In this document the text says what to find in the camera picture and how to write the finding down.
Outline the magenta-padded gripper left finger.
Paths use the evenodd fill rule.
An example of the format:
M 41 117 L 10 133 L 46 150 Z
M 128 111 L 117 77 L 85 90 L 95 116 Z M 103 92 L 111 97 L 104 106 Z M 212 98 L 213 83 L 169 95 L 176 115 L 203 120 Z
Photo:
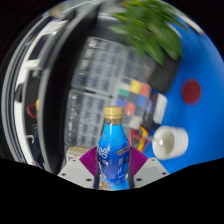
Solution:
M 66 153 L 66 165 L 58 176 L 81 187 L 97 189 L 99 187 L 97 148 L 70 147 Z

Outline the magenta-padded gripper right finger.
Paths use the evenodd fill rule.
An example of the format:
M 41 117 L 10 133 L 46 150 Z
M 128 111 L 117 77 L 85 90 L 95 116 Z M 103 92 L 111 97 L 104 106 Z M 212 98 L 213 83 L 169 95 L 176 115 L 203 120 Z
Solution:
M 130 148 L 128 184 L 130 189 L 140 188 L 157 181 L 169 172 L 155 158 L 148 158 L 134 147 Z

